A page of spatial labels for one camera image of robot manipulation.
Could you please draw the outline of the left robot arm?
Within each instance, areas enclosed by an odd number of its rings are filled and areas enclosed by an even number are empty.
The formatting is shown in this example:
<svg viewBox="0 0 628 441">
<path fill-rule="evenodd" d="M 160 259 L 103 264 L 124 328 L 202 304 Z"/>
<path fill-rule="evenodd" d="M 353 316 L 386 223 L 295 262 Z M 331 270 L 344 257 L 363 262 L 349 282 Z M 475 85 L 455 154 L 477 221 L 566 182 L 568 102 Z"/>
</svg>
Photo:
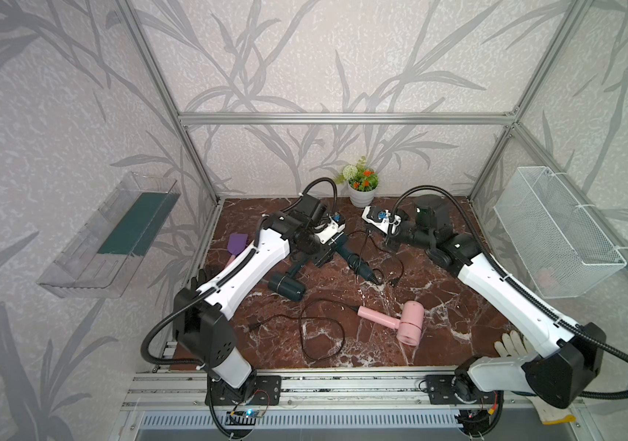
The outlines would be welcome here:
<svg viewBox="0 0 628 441">
<path fill-rule="evenodd" d="M 255 285 L 293 251 L 315 255 L 333 242 L 345 227 L 336 218 L 337 202 L 334 180 L 317 178 L 286 209 L 262 217 L 253 242 L 230 265 L 195 290 L 180 291 L 174 311 L 143 339 L 141 357 L 152 365 L 198 365 L 229 387 L 242 387 L 253 368 L 238 351 L 229 320 Z M 193 359 L 150 354 L 152 340 L 167 325 L 172 325 L 174 339 Z"/>
</svg>

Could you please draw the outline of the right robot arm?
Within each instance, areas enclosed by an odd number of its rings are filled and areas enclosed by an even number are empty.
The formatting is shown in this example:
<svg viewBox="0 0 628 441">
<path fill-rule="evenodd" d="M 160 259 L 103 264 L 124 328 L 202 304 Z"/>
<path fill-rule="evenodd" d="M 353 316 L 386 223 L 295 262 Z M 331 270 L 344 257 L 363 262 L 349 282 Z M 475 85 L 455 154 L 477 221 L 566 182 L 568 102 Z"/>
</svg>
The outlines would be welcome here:
<svg viewBox="0 0 628 441">
<path fill-rule="evenodd" d="M 587 391 L 599 375 L 603 357 L 610 354 L 628 364 L 628 354 L 606 343 L 606 333 L 594 323 L 580 325 L 559 312 L 507 272 L 483 244 L 478 230 L 450 193 L 424 185 L 407 190 L 398 203 L 422 192 L 425 206 L 417 219 L 390 211 L 367 208 L 364 219 L 385 235 L 387 245 L 424 249 L 440 268 L 456 277 L 503 314 L 525 337 L 532 350 L 526 355 L 477 358 L 457 369 L 457 376 L 480 391 L 515 391 L 534 395 L 553 407 L 566 409 L 578 397 L 628 400 L 624 391 Z M 468 227 L 455 233 L 450 221 L 436 213 L 454 206 Z"/>
</svg>

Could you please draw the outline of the dark green hair dryer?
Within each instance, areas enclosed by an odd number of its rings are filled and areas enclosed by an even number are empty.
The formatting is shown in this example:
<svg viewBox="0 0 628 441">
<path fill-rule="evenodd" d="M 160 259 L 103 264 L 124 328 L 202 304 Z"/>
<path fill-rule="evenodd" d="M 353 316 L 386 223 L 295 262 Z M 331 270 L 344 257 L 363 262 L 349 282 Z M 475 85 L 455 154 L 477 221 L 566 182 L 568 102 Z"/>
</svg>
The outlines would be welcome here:
<svg viewBox="0 0 628 441">
<path fill-rule="evenodd" d="M 306 260 L 302 260 L 292 263 L 286 273 L 273 272 L 266 281 L 267 288 L 290 301 L 302 301 L 307 288 L 297 280 L 297 274 L 306 265 L 306 262 Z"/>
<path fill-rule="evenodd" d="M 322 246 L 322 249 L 327 255 L 339 255 L 349 269 L 357 276 L 362 277 L 365 281 L 379 286 L 381 280 L 378 278 L 375 271 L 367 264 L 367 261 L 361 257 L 361 255 L 353 252 L 349 247 L 349 235 L 346 233 L 340 233 L 336 237 L 330 239 L 326 244 Z"/>
</svg>

